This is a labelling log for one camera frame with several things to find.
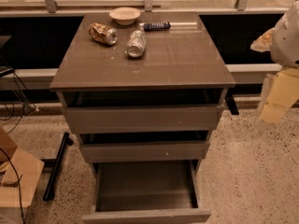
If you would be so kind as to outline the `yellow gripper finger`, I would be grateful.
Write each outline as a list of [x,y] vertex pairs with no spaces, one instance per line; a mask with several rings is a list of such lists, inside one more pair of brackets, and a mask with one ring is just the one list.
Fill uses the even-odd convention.
[[288,107],[276,104],[259,105],[259,119],[267,124],[276,124],[286,115]]

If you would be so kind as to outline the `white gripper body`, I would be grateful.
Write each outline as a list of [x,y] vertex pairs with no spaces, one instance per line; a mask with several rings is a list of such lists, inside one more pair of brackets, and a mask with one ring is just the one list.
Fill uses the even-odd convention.
[[266,104],[281,110],[288,110],[299,100],[299,70],[286,68],[276,73]]

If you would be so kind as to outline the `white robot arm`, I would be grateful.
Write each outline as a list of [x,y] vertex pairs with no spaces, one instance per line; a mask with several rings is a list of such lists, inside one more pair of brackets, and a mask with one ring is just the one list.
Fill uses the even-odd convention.
[[257,109],[258,121],[275,125],[299,100],[299,0],[280,18],[272,33],[270,55],[282,66],[275,75],[267,74]]

